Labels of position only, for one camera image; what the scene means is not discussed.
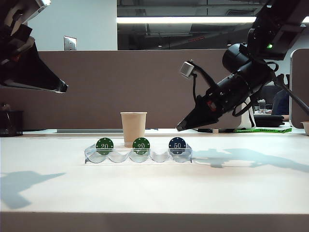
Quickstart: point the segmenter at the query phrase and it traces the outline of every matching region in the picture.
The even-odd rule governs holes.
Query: cubicle partition
[[[179,73],[193,59],[216,82],[229,72],[224,49],[153,51],[44,51],[49,68],[68,85],[65,94],[2,88],[0,99],[24,111],[24,129],[121,128],[120,112],[148,112],[146,127],[174,128],[195,106],[193,80]],[[208,89],[197,78],[197,93]],[[225,114],[209,128],[234,128],[240,117]]]
[[[294,51],[291,55],[291,90],[306,105],[309,105],[309,49]],[[301,122],[309,121],[309,116],[290,98],[290,121],[296,128],[303,128]]]

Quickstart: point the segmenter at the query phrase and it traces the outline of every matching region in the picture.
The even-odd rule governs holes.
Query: white cup
[[[120,112],[125,146],[132,147],[134,140],[145,136],[147,112]]]

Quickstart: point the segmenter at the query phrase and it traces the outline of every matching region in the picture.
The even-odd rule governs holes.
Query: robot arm
[[[31,28],[24,25],[50,0],[0,0],[0,86],[67,91],[39,58]]]
[[[270,81],[277,81],[275,71],[278,65],[264,59],[283,60],[288,49],[293,46],[300,33],[306,28],[302,24],[309,15],[307,0],[269,0],[258,13],[249,31],[248,44],[230,46],[222,63],[231,74],[218,84],[192,61],[181,68],[186,78],[202,74],[210,85],[204,96],[195,97],[195,108],[176,127],[182,131],[218,122],[224,113],[233,110],[233,116],[246,112],[251,103],[236,112],[237,106],[248,97],[254,97]]]

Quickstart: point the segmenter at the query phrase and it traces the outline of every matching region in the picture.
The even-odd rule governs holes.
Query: ceiling light
[[[117,17],[119,24],[179,24],[179,23],[253,23],[256,17]],[[307,16],[303,23],[309,23]]]
[[[309,23],[309,16],[304,19],[303,23]]]

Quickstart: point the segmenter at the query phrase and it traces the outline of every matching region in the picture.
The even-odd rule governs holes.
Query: green poker chip
[[[141,137],[133,142],[133,151],[138,155],[144,155],[149,151],[150,143],[147,139]]]
[[[114,143],[109,138],[101,138],[96,143],[97,152],[103,156],[108,155],[114,148]]]

